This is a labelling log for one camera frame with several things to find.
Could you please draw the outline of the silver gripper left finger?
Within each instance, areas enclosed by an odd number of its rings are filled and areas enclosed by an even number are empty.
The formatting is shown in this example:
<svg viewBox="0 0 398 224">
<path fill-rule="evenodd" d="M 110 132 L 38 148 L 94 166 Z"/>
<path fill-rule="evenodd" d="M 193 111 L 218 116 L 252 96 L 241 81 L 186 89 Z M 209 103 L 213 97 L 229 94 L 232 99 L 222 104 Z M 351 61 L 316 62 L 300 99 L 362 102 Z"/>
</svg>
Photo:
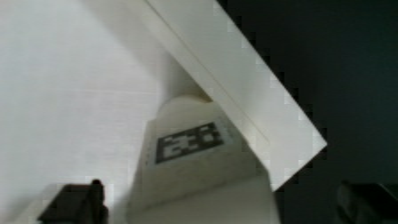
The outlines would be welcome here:
<svg viewBox="0 0 398 224">
<path fill-rule="evenodd" d="M 88 184 L 65 184 L 37 217 L 40 224 L 108 224 L 104 186 L 97 179 Z"/>
</svg>

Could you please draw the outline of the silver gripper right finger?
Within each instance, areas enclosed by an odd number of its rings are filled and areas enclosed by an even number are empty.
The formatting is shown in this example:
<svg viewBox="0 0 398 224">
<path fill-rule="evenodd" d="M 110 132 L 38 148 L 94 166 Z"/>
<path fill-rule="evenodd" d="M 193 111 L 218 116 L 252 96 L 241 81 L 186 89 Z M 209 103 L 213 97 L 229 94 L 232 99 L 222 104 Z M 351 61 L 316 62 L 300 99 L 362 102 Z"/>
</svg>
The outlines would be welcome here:
<svg viewBox="0 0 398 224">
<path fill-rule="evenodd" d="M 333 224 L 398 224 L 398 184 L 341 183 Z"/>
</svg>

